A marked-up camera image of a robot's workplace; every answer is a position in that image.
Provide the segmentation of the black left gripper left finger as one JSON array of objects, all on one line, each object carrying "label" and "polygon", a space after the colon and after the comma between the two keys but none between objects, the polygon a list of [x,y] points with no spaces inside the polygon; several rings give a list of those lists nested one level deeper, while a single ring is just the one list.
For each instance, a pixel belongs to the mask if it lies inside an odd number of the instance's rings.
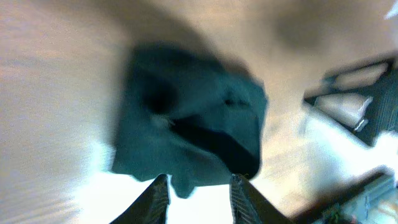
[{"label": "black left gripper left finger", "polygon": [[160,174],[111,224],[166,224],[169,205],[168,177]]}]

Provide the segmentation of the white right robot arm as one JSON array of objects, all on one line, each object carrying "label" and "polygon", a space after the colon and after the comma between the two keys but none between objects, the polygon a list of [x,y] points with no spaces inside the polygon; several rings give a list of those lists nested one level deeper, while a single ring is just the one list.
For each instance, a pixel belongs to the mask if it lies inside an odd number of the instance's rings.
[{"label": "white right robot arm", "polygon": [[[306,91],[303,102],[321,111],[368,146],[383,132],[397,132],[397,55],[372,58],[328,71],[322,85]],[[338,82],[365,69],[385,65],[374,83],[368,78],[341,86]]]}]

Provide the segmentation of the black polo shirt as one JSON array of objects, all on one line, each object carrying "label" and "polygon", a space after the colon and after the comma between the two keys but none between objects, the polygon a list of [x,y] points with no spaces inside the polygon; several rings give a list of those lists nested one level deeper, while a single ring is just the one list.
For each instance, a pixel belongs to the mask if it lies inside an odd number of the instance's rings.
[{"label": "black polo shirt", "polygon": [[233,174],[252,178],[266,108],[261,84],[214,57],[138,45],[126,65],[111,170],[141,182],[168,174],[181,198]]}]

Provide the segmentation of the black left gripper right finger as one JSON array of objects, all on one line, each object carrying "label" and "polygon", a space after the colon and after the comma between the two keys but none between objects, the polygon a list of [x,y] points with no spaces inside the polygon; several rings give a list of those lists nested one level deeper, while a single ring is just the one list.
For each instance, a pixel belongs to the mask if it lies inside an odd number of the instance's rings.
[{"label": "black left gripper right finger", "polygon": [[232,175],[229,197],[234,224],[294,224],[241,174]]}]

